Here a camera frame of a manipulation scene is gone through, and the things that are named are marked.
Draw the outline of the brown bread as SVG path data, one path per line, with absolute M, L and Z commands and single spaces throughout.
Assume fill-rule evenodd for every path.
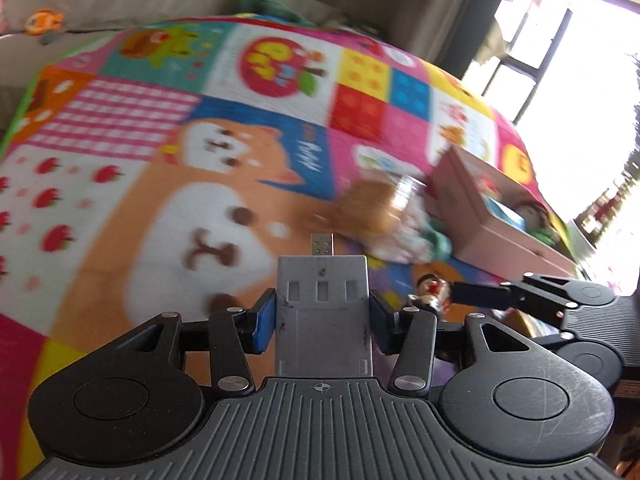
M 410 176 L 379 174 L 352 182 L 336 200 L 331 224 L 360 243 L 380 240 L 414 221 L 423 183 Z

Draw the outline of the blue tissue pack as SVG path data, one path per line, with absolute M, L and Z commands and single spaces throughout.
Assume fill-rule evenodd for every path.
M 525 220 L 520 214 L 490 196 L 484 195 L 483 200 L 486 208 L 493 216 L 506 222 L 509 226 L 513 226 L 515 229 L 526 230 Z

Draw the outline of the pink cardboard box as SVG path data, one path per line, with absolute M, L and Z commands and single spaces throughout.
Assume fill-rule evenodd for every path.
M 478 188 L 483 181 L 494 184 L 499 204 L 512 210 L 534 200 L 518 182 L 455 145 L 440 156 L 431 179 L 454 258 L 509 281 L 526 272 L 574 275 L 570 258 L 491 211 Z

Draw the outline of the small red yellow figurine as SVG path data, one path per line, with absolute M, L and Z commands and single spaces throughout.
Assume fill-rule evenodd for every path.
M 442 316 L 451 304 L 450 284 L 436 274 L 422 275 L 416 282 L 416 292 L 409 296 L 408 305 Z

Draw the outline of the green cloth on sofa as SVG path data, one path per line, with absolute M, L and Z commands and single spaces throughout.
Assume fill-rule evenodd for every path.
M 264 20 L 302 27 L 316 27 L 302 14 L 289 9 L 277 0 L 238 0 L 238 14 L 242 16 L 260 16 Z

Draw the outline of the orange plush toy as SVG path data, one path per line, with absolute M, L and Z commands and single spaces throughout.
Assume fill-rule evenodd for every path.
M 50 9 L 40 9 L 25 22 L 25 32 L 30 36 L 41 36 L 57 32 L 63 26 L 64 14 Z

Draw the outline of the colourful cartoon play mat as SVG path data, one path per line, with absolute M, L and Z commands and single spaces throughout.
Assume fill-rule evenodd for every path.
M 529 193 L 506 118 L 440 68 L 348 32 L 146 25 L 47 66 L 1 150 L 1 474 L 41 460 L 32 390 L 164 311 L 247 306 L 371 170 L 457 144 Z

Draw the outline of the crochet doll with green dress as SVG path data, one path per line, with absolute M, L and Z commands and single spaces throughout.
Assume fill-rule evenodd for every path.
M 525 231 L 536 240 L 550 247 L 560 241 L 558 231 L 552 226 L 547 208 L 538 202 L 520 203 L 515 212 L 524 220 Z

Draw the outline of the teal plastic crank handle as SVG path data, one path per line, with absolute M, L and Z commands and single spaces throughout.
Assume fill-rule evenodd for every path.
M 441 225 L 442 222 L 439 220 L 435 222 L 435 225 L 431 220 L 426 220 L 423 223 L 422 236 L 426 239 L 428 247 L 430 248 L 432 261 L 447 260 L 452 253 L 451 240 L 438 229 Z

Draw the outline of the pink lace cloth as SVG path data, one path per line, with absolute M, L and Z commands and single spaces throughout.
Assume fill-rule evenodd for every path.
M 369 256 L 401 264 L 430 263 L 436 256 L 430 217 L 420 198 L 410 200 L 400 225 L 364 245 Z

